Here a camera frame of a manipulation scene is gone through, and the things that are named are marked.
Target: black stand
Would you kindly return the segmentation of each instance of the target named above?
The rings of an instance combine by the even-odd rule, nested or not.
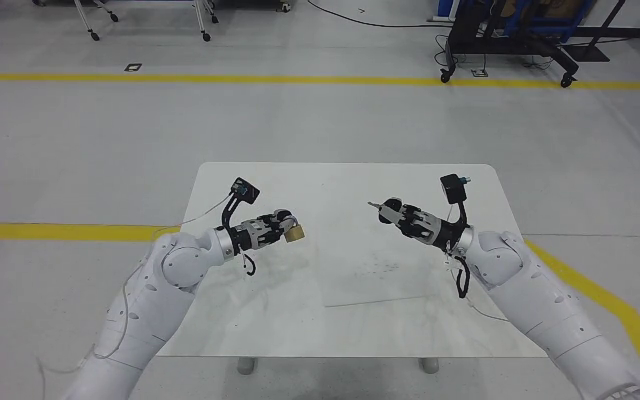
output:
[[[498,0],[493,6],[493,14],[487,23],[487,29],[482,37],[477,36],[480,23],[485,18],[486,9],[483,4],[475,4],[463,15],[456,17],[449,38],[445,46],[447,68],[441,69],[440,80],[449,82],[456,70],[455,54],[515,54],[539,55],[551,57],[566,73],[560,85],[569,87],[575,80],[573,75],[578,71],[575,63],[566,53],[557,47],[557,43],[533,36],[528,33],[531,20],[540,5],[540,0],[532,0],[520,21],[520,28],[513,37],[494,38],[493,32],[498,27],[502,10],[507,0]]]
[[[609,60],[609,57],[605,56],[604,53],[596,47],[596,44],[598,44],[598,40],[602,38],[602,35],[605,33],[607,28],[609,28],[609,25],[611,24],[613,19],[616,17],[618,12],[620,12],[620,9],[624,5],[625,1],[626,0],[618,0],[618,3],[615,7],[613,7],[613,10],[611,10],[611,13],[604,21],[602,26],[598,29],[598,33],[593,37],[593,40],[591,40],[591,43],[589,43],[588,46],[565,46],[564,50],[569,53],[571,58],[581,62],[611,61]]]

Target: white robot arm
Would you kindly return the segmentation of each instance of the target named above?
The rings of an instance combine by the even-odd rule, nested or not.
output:
[[[441,220],[396,198],[370,204],[378,209],[381,222],[460,261],[466,275],[458,273],[460,297],[466,296],[473,275],[509,322],[549,355],[583,399],[640,399],[640,371],[600,334],[573,291],[517,235],[477,232],[467,225],[463,185],[468,179],[448,175],[441,181],[449,203],[460,208],[458,222]]]
[[[154,243],[107,310],[100,340],[64,400],[128,399],[144,368],[182,323],[209,268],[244,250],[275,243],[282,235],[287,242],[304,237],[287,210],[230,227],[238,204],[253,204],[258,194],[238,178],[222,213],[222,226],[198,238],[180,232],[163,235]],[[243,256],[253,265],[247,274],[253,275],[255,264]]]

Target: caster wheel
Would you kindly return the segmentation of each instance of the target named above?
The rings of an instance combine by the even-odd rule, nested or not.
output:
[[[575,78],[573,76],[564,74],[562,76],[562,80],[560,81],[560,86],[562,86],[563,88],[568,88],[569,86],[571,86],[574,80]]]

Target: white table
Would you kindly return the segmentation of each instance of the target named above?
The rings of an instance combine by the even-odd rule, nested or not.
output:
[[[511,324],[482,316],[458,299],[443,255],[379,223],[376,210],[366,204],[400,197],[446,218],[450,206],[439,178],[450,173],[472,180],[466,185],[470,223],[481,230],[519,234],[498,176],[487,165],[203,164],[185,220],[221,200],[240,176],[261,194],[254,205],[238,207],[232,225],[286,208],[307,237],[254,252],[253,277],[245,274],[239,258],[210,269],[184,322],[159,356],[546,357]],[[216,210],[183,231],[199,235],[219,225]],[[416,274],[428,274],[424,297],[325,307],[319,269],[325,255],[339,250],[323,246],[331,235],[345,232],[344,247],[360,249],[343,255],[352,257],[345,264],[371,261],[380,247],[388,260],[423,260],[424,272]],[[372,235],[384,235],[384,244],[362,250],[368,245],[363,237]],[[468,298],[483,312],[502,317],[473,279]]]

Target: yellow floor line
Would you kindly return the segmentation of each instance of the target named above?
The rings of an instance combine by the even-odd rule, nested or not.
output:
[[[440,78],[384,76],[295,76],[295,75],[182,75],[182,74],[0,74],[0,81],[106,82],[106,83],[236,83],[298,85],[396,85],[396,86],[463,86],[528,89],[561,89],[551,80],[523,79],[452,79],[446,86]],[[574,89],[640,90],[640,82],[581,82]]]
[[[148,242],[163,228],[150,225],[0,224],[0,240]],[[179,227],[169,227],[158,234],[179,230]]]
[[[536,244],[529,240],[526,242],[531,250],[533,250],[560,279],[618,317],[620,323],[622,323],[622,326],[627,331],[633,347],[635,347],[636,352],[640,355],[640,314],[638,314],[635,308],[582,275],[580,272],[553,257]]]
[[[148,242],[163,226],[150,225],[73,225],[73,224],[21,224],[0,223],[0,240],[70,240]],[[168,227],[162,233],[177,232]],[[529,247],[563,281],[618,317],[627,331],[631,343],[640,355],[640,315],[607,289],[591,281],[580,272],[563,263],[536,244],[527,240]]]

